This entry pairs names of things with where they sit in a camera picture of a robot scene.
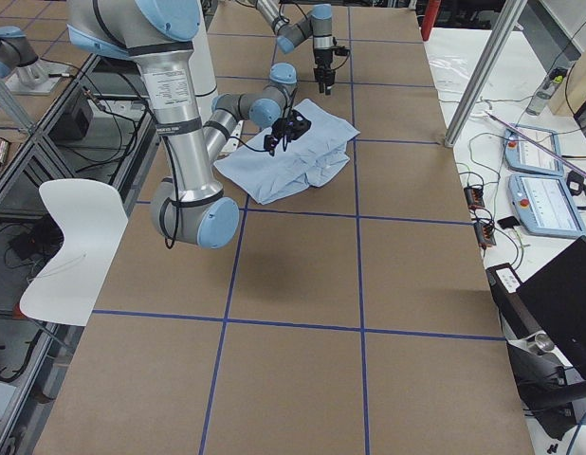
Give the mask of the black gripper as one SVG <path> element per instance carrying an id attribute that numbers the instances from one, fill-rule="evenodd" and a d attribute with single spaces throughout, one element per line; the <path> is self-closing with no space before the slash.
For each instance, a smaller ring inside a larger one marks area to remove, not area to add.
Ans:
<path id="1" fill-rule="evenodd" d="M 270 156 L 275 155 L 279 141 L 291 130 L 292 121 L 289 118 L 278 118 L 271 127 L 271 135 L 264 137 L 264 150 Z"/>
<path id="2" fill-rule="evenodd" d="M 333 51 L 330 46 L 326 48 L 313 48 L 314 76 L 319 92 L 330 96 L 335 84 L 335 72 L 332 70 Z"/>

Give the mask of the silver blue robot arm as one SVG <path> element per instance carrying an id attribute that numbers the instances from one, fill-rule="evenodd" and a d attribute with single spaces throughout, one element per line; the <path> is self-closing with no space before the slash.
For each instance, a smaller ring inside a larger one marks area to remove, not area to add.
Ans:
<path id="1" fill-rule="evenodd" d="M 297 23 L 281 12 L 275 1 L 238 1 L 239 5 L 256 9 L 269 24 L 276 37 L 277 47 L 283 54 L 290 54 L 301 44 L 310 40 L 313 48 L 315 82 L 319 92 L 329 96 L 336 79 L 336 68 L 332 66 L 335 55 L 347 56 L 349 49 L 339 46 L 333 35 L 333 11 L 330 4 L 317 4 Z"/>
<path id="2" fill-rule="evenodd" d="M 68 33 L 74 46 L 137 65 L 150 98 L 171 176 L 159 184 L 152 221 L 167 246 L 185 242 L 225 246 L 239 223 L 237 204 L 224 195 L 212 164 L 238 122 L 283 126 L 292 112 L 297 72 L 274 64 L 259 93 L 218 97 L 203 120 L 192 82 L 192 40 L 202 24 L 195 1 L 71 1 Z"/>

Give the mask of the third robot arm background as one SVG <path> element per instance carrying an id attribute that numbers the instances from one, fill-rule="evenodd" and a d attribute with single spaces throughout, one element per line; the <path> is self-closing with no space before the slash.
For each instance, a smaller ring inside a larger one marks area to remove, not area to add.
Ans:
<path id="1" fill-rule="evenodd" d="M 0 79 L 5 79 L 16 68 L 26 68 L 38 60 L 23 30 L 17 26 L 0 27 Z"/>

